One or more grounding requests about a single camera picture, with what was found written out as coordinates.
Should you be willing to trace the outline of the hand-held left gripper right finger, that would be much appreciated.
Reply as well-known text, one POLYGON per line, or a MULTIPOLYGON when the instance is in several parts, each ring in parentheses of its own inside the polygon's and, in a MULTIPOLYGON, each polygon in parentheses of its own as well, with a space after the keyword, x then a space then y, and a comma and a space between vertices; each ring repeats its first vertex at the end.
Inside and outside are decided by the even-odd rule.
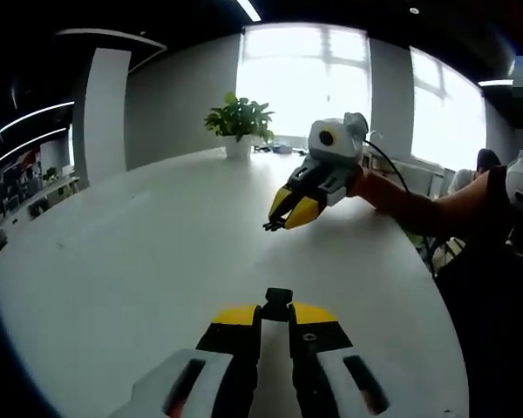
POLYGON ((303 417, 392 417, 400 407, 338 319, 322 307, 289 305, 289 352, 303 417))

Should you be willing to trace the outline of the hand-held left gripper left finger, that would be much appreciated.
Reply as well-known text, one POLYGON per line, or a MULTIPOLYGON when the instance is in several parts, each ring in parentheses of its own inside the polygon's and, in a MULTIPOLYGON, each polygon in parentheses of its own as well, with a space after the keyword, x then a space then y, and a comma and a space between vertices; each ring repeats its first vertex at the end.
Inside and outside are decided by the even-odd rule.
POLYGON ((247 417, 258 382, 262 308, 220 311, 196 347, 169 355, 112 417, 247 417))

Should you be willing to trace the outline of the person's right hand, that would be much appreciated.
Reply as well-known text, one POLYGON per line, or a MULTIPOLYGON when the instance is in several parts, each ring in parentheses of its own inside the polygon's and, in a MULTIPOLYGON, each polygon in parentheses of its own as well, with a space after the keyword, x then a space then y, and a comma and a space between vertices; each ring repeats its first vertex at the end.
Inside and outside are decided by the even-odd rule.
POLYGON ((397 192, 395 183, 357 165, 354 168, 354 177, 347 185, 346 196, 349 198, 360 197, 377 211, 390 213, 393 203, 392 196, 395 192, 397 192))

